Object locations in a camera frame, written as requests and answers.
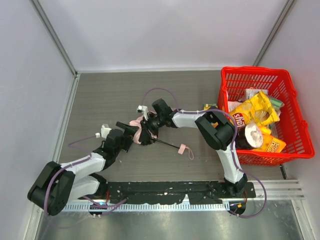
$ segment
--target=yellow snack bag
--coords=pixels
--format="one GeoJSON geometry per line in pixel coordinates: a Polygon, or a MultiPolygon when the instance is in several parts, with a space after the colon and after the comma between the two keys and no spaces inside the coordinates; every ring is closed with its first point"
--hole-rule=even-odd
{"type": "Polygon", "coordinates": [[[254,148],[252,151],[266,152],[266,153],[281,153],[281,151],[287,145],[284,141],[267,134],[263,135],[263,144],[260,148],[254,148]]]}
{"type": "Polygon", "coordinates": [[[229,113],[235,119],[238,128],[248,125],[252,120],[258,126],[266,126],[280,121],[269,98],[262,91],[246,100],[229,113]]]}

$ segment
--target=yellow chip bag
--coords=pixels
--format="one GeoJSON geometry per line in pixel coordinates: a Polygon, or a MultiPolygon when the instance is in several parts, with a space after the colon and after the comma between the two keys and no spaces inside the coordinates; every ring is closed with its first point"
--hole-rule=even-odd
{"type": "Polygon", "coordinates": [[[266,126],[280,121],[269,98],[262,91],[229,113],[235,119],[238,128],[248,125],[251,121],[254,121],[258,126],[266,126]]]}

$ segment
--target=red plastic shopping basket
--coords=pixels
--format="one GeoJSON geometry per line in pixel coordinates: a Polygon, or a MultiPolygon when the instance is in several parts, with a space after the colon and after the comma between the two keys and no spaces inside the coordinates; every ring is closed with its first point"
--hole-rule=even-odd
{"type": "Polygon", "coordinates": [[[309,159],[315,150],[297,102],[297,91],[290,74],[283,69],[265,67],[224,67],[221,71],[221,86],[218,108],[229,112],[228,100],[239,100],[248,88],[268,89],[268,95],[284,102],[276,130],[278,138],[286,142],[281,153],[237,150],[241,164],[278,166],[294,159],[309,159]]]}

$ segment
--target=white panel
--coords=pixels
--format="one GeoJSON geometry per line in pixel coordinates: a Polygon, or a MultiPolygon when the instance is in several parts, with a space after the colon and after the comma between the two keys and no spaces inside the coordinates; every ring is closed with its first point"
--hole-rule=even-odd
{"type": "Polygon", "coordinates": [[[1,1],[0,16],[0,239],[20,240],[73,77],[29,1],[1,1]]]}
{"type": "Polygon", "coordinates": [[[312,209],[314,229],[319,235],[320,208],[320,1],[299,0],[271,44],[261,65],[287,69],[298,91],[298,102],[316,156],[311,160],[296,160],[286,164],[287,173],[297,178],[312,209]]]}
{"type": "Polygon", "coordinates": [[[40,0],[79,71],[252,65],[285,0],[40,0]]]}

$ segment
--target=pink object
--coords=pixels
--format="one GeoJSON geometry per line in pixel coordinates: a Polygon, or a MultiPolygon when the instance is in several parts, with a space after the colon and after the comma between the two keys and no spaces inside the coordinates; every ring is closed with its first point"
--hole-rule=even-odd
{"type": "MultiPolygon", "coordinates": [[[[136,120],[132,120],[132,121],[129,122],[129,125],[130,125],[130,126],[134,126],[134,127],[138,127],[138,128],[139,128],[139,130],[136,131],[136,133],[135,133],[134,136],[133,136],[133,142],[136,143],[136,144],[139,144],[139,145],[141,144],[141,142],[139,141],[139,138],[140,138],[141,131],[142,131],[141,124],[140,124],[140,122],[142,121],[142,119],[143,119],[143,116],[140,116],[140,117],[138,117],[136,120]]],[[[156,135],[153,135],[151,132],[150,132],[150,134],[151,134],[151,137],[152,137],[153,139],[156,139],[156,138],[157,138],[157,136],[156,136],[156,135]]]]}
{"type": "Polygon", "coordinates": [[[189,150],[189,158],[190,158],[191,160],[193,160],[193,159],[195,158],[195,157],[194,157],[194,153],[193,153],[192,150],[191,150],[188,146],[186,146],[185,144],[181,144],[181,145],[180,145],[180,148],[179,148],[179,150],[178,150],[178,154],[181,154],[181,155],[182,155],[186,149],[189,150]]]}

